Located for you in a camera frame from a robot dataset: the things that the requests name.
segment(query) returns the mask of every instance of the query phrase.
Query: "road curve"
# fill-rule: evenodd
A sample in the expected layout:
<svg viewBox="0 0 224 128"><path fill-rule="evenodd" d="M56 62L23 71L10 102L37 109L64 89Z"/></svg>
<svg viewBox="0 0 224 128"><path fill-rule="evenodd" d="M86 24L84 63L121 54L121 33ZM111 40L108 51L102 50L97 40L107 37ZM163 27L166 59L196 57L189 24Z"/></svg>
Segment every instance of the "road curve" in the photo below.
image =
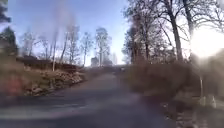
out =
<svg viewBox="0 0 224 128"><path fill-rule="evenodd" d="M112 74L0 109L0 128L174 128Z"/></svg>

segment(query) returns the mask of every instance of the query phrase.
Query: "lens flare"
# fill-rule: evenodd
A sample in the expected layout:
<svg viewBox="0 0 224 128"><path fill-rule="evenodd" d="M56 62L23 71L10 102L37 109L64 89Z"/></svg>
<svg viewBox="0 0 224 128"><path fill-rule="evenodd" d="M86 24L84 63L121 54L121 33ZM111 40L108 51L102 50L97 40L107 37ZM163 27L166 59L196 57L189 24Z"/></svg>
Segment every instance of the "lens flare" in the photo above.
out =
<svg viewBox="0 0 224 128"><path fill-rule="evenodd" d="M224 48L223 34L211 29L197 29L194 32L191 49L200 59L214 56Z"/></svg>

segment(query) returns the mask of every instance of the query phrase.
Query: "shrub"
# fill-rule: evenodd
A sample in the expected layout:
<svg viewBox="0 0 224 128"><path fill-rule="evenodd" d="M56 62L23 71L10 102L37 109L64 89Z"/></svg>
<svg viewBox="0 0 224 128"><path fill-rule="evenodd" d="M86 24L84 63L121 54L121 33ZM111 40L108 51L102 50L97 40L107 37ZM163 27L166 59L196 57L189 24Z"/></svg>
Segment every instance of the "shrub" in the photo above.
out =
<svg viewBox="0 0 224 128"><path fill-rule="evenodd" d="M200 90L199 77L187 63L138 63L127 69L124 80L132 90L155 96L155 100L172 99L179 91L190 87Z"/></svg>

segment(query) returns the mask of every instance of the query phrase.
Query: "dry grass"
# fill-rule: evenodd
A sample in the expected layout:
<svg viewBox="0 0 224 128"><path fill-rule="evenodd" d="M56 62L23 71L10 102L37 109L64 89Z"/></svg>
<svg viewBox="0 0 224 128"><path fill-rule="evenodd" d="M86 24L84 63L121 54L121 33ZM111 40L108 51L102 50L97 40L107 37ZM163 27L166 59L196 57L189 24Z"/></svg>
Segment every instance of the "dry grass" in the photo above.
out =
<svg viewBox="0 0 224 128"><path fill-rule="evenodd" d="M185 63L137 64L128 68L124 79L134 91L165 99L187 87L195 87L197 91L200 87L198 76Z"/></svg>
<svg viewBox="0 0 224 128"><path fill-rule="evenodd" d="M0 95L41 96L83 81L83 75L25 68L15 58L1 57Z"/></svg>

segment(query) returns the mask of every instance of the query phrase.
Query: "sun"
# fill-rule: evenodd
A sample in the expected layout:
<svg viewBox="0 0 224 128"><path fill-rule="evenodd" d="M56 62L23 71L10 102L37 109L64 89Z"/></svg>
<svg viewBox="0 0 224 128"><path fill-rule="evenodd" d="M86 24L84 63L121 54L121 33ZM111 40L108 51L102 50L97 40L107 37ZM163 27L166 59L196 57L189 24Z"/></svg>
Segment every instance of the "sun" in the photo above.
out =
<svg viewBox="0 0 224 128"><path fill-rule="evenodd" d="M212 29L196 29L191 40L191 50L200 59L214 56L224 48L224 35Z"/></svg>

